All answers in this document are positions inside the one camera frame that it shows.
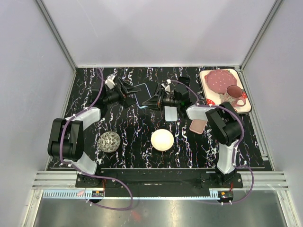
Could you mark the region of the light blue phone case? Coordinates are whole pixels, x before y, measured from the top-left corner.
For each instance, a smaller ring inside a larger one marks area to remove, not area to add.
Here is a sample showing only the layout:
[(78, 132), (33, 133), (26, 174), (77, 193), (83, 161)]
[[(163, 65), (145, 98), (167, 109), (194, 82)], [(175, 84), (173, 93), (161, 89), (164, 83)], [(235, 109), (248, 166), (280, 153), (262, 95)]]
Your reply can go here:
[(145, 102), (146, 100), (151, 98), (149, 88), (146, 83), (135, 85), (135, 87), (139, 88), (141, 90), (134, 94), (134, 97), (136, 99), (136, 104), (139, 109), (144, 109), (144, 108), (146, 108), (146, 106), (143, 105), (143, 102)]

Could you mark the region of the light blue smartphone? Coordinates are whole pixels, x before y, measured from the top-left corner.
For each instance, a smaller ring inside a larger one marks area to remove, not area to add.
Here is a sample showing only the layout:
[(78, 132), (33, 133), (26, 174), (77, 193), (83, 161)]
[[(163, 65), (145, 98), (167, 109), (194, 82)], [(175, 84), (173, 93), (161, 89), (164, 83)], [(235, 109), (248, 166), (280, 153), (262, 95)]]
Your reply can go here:
[(173, 106), (164, 106), (165, 121), (175, 122), (178, 120), (177, 108)]

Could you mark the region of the pink phone case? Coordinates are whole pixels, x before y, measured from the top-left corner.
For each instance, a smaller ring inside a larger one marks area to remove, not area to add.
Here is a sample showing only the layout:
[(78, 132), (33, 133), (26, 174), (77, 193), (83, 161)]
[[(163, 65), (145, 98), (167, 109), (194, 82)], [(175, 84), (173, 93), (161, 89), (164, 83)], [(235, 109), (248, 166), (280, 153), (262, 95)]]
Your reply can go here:
[(205, 129), (206, 124), (207, 124), (207, 121), (193, 120), (191, 122), (189, 130), (192, 131), (193, 133), (201, 135)]

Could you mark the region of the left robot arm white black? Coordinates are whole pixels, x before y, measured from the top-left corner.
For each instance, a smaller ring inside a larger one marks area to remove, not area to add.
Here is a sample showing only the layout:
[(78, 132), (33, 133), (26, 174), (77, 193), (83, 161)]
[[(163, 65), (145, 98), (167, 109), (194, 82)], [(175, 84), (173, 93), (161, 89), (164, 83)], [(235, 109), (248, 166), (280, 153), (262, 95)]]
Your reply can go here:
[(123, 108), (136, 104), (132, 94), (140, 92), (121, 78), (109, 76), (101, 80), (99, 89), (92, 89), (88, 105), (79, 113), (67, 118), (56, 118), (52, 123), (47, 152), (69, 164), (79, 173), (86, 175), (86, 182), (91, 187), (102, 183), (102, 175), (97, 173), (97, 163), (85, 153), (84, 131), (101, 120), (107, 113), (107, 106), (118, 103)]

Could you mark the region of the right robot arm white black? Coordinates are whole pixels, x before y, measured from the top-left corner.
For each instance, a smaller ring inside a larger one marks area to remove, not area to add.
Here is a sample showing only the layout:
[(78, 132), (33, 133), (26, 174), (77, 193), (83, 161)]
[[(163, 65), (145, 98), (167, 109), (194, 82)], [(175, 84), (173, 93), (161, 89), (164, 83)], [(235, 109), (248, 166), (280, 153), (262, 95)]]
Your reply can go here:
[(169, 83), (163, 83), (153, 96), (143, 102), (143, 106), (164, 112), (168, 122), (177, 121), (179, 117), (206, 121), (219, 143), (218, 162), (210, 181), (219, 187), (226, 187), (235, 179), (235, 156), (244, 137), (243, 123), (229, 102), (220, 105), (193, 104), (189, 98), (191, 92), (192, 90), (180, 81), (174, 90), (170, 89)]

